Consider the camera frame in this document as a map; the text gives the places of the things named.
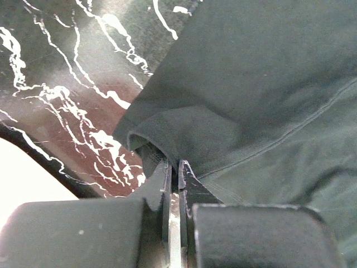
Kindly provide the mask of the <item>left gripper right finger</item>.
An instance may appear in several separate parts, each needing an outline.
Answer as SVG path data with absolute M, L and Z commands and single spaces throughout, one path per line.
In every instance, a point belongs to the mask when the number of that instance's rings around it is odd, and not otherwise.
M 300 205 L 224 204 L 178 168 L 180 232 L 187 267 L 345 267 L 322 217 Z

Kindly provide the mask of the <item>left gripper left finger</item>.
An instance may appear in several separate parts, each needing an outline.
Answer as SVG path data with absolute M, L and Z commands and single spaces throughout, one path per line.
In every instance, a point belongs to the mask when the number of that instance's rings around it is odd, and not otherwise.
M 167 267 L 161 162 L 125 198 L 32 202 L 1 229 L 2 267 Z

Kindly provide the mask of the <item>black t-shirt with daisy print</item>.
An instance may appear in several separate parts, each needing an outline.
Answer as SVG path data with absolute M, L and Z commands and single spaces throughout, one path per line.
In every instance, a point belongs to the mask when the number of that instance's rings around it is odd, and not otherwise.
M 356 2 L 204 1 L 116 126 L 150 176 L 320 210 L 356 266 Z

